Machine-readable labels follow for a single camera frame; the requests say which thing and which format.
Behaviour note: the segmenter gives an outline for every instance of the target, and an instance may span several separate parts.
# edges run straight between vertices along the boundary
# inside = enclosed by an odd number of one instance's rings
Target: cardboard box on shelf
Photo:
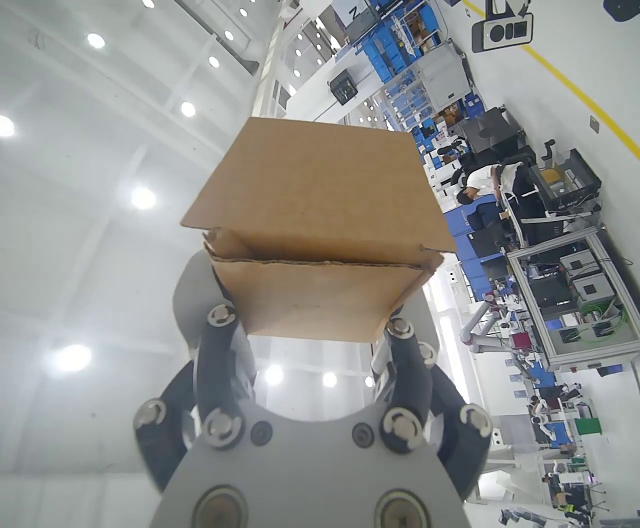
[[[372,342],[456,246],[411,134],[250,118],[182,220],[247,333]]]

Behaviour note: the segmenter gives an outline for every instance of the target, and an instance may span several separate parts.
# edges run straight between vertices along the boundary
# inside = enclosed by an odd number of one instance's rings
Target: cable
[[[444,21],[444,16],[442,15],[442,10],[440,9],[440,6],[438,5],[438,0],[432,0],[431,2],[429,2],[429,4],[435,5],[438,8],[438,13],[440,13],[440,19],[442,20],[442,24],[444,24],[444,29],[446,31],[446,35],[445,35],[444,40],[442,42],[446,42],[449,39],[449,28],[447,27],[447,23]]]

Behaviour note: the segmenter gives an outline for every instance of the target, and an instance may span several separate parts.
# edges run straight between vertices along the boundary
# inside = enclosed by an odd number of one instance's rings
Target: electronic device
[[[474,53],[528,44],[533,40],[533,14],[527,13],[529,0],[508,0],[504,13],[495,13],[493,1],[486,0],[486,18],[471,27]]]
[[[616,295],[604,273],[577,278],[573,281],[571,288],[580,308],[608,303]]]
[[[616,22],[626,22],[640,14],[640,0],[604,0],[602,7]]]
[[[564,268],[568,278],[575,276],[585,277],[600,271],[600,265],[596,262],[593,253],[589,250],[561,257],[560,265]]]
[[[343,70],[335,79],[329,82],[329,89],[343,106],[347,104],[347,101],[358,95],[358,87],[347,70]]]

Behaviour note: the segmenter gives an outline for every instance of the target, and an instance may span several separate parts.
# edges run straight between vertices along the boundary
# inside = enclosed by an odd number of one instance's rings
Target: white floor
[[[504,0],[497,3],[504,5]],[[478,92],[488,108],[504,104],[527,133],[540,155],[543,144],[556,140],[558,152],[577,148],[602,180],[603,219],[640,280],[640,237],[630,226],[640,223],[640,17],[614,22],[598,0],[531,3],[538,53],[585,93],[626,132],[631,150],[605,125],[589,128],[593,109],[578,99],[532,54],[520,47],[474,54],[471,26],[484,10],[483,0],[463,0],[450,7],[436,0],[445,20],[445,33],[467,54]]]
[[[597,510],[598,518],[633,517],[640,509],[640,390],[630,365],[625,370],[599,377],[595,370],[563,374],[567,383],[581,383],[581,392],[593,402],[600,419],[601,435],[581,437],[590,469],[602,482],[606,495],[602,506],[611,512]]]
[[[471,52],[471,25],[484,11],[482,0],[463,0],[451,8],[437,0],[447,36],[467,54],[477,90],[486,106],[504,104],[522,126],[534,150],[542,154],[544,141],[554,138],[558,151],[577,148],[602,180],[603,219],[624,256],[636,261],[640,280],[640,17],[618,24],[599,0],[563,0],[531,3],[535,16],[531,52],[509,48],[481,54]],[[538,54],[591,100],[580,100],[548,68],[534,59]],[[600,131],[589,128],[599,108]],[[608,115],[613,124],[602,118]],[[614,134],[616,125],[629,138]],[[611,510],[600,518],[636,516],[640,510],[640,390],[630,365],[625,371],[600,378],[596,371],[566,375],[567,382],[582,383],[603,428],[589,435],[584,445],[594,473],[607,491]]]

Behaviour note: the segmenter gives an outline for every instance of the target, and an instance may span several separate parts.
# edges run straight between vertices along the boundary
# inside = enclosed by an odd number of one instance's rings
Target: label
[[[335,14],[348,27],[360,13],[367,11],[369,6],[365,0],[334,0],[332,4]]]

